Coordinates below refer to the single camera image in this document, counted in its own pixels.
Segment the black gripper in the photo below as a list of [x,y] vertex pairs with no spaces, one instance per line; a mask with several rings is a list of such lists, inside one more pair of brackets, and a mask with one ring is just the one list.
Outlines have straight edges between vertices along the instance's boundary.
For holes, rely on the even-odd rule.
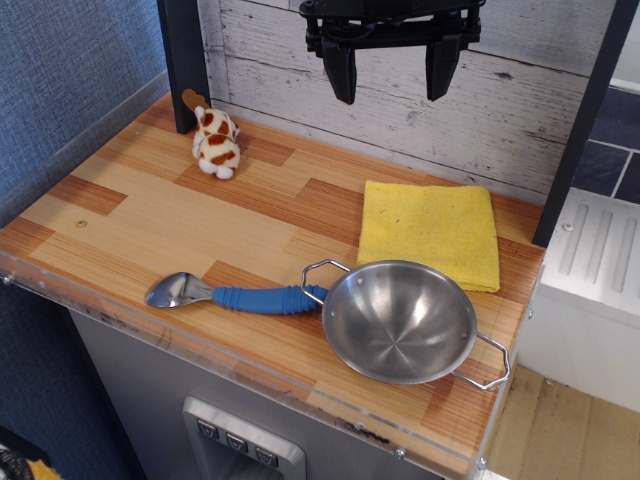
[[304,1],[307,49],[322,48],[324,69],[341,102],[355,101],[355,50],[427,46],[427,98],[447,94],[460,51],[480,40],[483,1]]

